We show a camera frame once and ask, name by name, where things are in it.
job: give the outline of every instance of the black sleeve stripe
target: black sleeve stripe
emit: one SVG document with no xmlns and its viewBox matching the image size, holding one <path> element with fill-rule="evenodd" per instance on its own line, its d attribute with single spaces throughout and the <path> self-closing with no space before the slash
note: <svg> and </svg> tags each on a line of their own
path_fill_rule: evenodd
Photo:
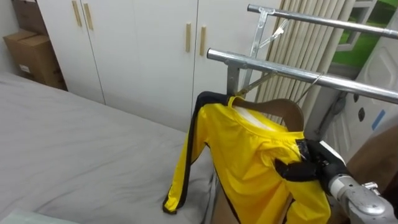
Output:
<svg viewBox="0 0 398 224">
<path fill-rule="evenodd" d="M 220 177 L 218 176 L 217 169 L 215 169 L 215 171 L 216 171 L 216 174 L 217 174 L 217 178 L 218 178 L 218 180 L 219 180 Z M 228 202 L 229 208 L 230 208 L 231 211 L 232 211 L 232 214 L 234 215 L 234 217 L 236 218 L 236 220 L 238 221 L 238 223 L 241 224 L 241 221 L 239 220 L 239 217 L 238 217 L 238 213 L 236 213 L 236 210 L 235 210 L 233 204 L 231 203 L 231 201 L 229 200 L 227 194 L 225 193 L 225 190 L 224 190 L 224 187 L 223 187 L 223 183 L 221 183 L 221 181 L 220 181 L 220 186 L 221 186 L 221 189 L 223 189 L 223 191 L 222 191 L 222 192 L 219 192 L 219 194 L 224 194 L 224 196 L 225 196 L 225 198 L 226 198 L 226 201 Z"/>
<path fill-rule="evenodd" d="M 182 207 L 187 199 L 189 176 L 191 171 L 191 165 L 193 164 L 192 162 L 193 138 L 195 137 L 195 125 L 197 122 L 198 113 L 202 107 L 210 103 L 220 103 L 222 105 L 227 106 L 228 100 L 229 96 L 220 93 L 213 93 L 210 91 L 204 91 L 198 95 L 188 132 L 188 144 L 187 144 L 188 148 L 187 148 L 187 159 L 185 161 L 184 181 L 177 209 Z M 170 212 L 164 207 L 164 205 L 168 200 L 169 200 L 169 195 L 167 194 L 165 200 L 163 201 L 163 211 L 169 214 L 176 214 L 177 213 L 176 211 Z"/>
<path fill-rule="evenodd" d="M 288 209 L 286 210 L 285 217 L 284 217 L 284 220 L 283 220 L 282 224 L 286 224 L 286 222 L 287 222 L 287 212 L 289 212 L 289 209 L 292 206 L 293 202 L 295 202 L 294 198 L 292 199 L 292 201 L 289 204 Z"/>
</svg>

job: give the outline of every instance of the jacket sleeve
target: jacket sleeve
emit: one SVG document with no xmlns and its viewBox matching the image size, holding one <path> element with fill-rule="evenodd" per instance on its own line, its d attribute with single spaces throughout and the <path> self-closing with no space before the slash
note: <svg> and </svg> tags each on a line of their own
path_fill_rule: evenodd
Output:
<svg viewBox="0 0 398 224">
<path fill-rule="evenodd" d="M 328 222 L 330 206 L 319 181 L 285 181 L 294 198 L 294 202 L 287 211 L 286 224 L 324 224 Z"/>
<path fill-rule="evenodd" d="M 163 211 L 176 214 L 177 209 L 184 205 L 188 191 L 191 165 L 196 161 L 205 147 L 204 109 L 195 108 L 191 125 L 178 164 L 174 171 L 172 185 L 163 202 Z"/>
</svg>

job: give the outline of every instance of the yellow jacket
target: yellow jacket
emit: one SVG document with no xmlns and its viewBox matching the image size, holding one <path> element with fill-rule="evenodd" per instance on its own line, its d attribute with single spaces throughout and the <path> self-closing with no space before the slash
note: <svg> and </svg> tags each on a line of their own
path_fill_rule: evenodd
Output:
<svg viewBox="0 0 398 224">
<path fill-rule="evenodd" d="M 288 132 L 257 111 L 254 125 L 236 109 L 236 97 L 203 92 L 199 95 L 190 130 L 180 155 L 171 188 L 163 203 L 175 213 L 187 196 L 190 166 L 205 145 L 209 146 L 221 186 L 240 223 L 279 223 L 291 195 L 294 201 L 286 223 L 326 223 L 330 207 L 318 181 L 290 182 L 275 170 L 275 159 L 284 164 L 301 162 L 306 148 L 303 132 Z"/>
</svg>

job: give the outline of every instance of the wooden cabinet handle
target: wooden cabinet handle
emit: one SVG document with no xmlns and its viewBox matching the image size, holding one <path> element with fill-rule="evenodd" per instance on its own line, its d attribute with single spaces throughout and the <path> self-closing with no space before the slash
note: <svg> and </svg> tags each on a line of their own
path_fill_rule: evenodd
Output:
<svg viewBox="0 0 398 224">
<path fill-rule="evenodd" d="M 201 27 L 200 32 L 200 56 L 204 56 L 205 54 L 205 45 L 206 45 L 206 26 Z"/>
<path fill-rule="evenodd" d="M 86 12 L 88 28 L 94 30 L 93 21 L 91 20 L 90 8 L 88 7 L 88 3 L 84 3 L 84 7 Z"/>
<path fill-rule="evenodd" d="M 189 53 L 191 51 L 191 23 L 187 23 L 185 31 L 185 51 Z"/>
<path fill-rule="evenodd" d="M 72 1 L 72 6 L 73 6 L 73 10 L 75 11 L 75 17 L 76 17 L 77 25 L 81 27 L 81 19 L 80 19 L 79 9 L 77 8 L 77 2 L 76 1 Z"/>
</svg>

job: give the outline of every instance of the white wall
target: white wall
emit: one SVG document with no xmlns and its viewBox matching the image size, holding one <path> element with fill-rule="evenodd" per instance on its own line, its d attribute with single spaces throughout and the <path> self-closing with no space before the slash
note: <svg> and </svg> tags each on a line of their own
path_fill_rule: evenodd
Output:
<svg viewBox="0 0 398 224">
<path fill-rule="evenodd" d="M 0 72 L 19 73 L 2 37 L 18 32 L 18 23 L 10 0 L 0 0 Z"/>
</svg>

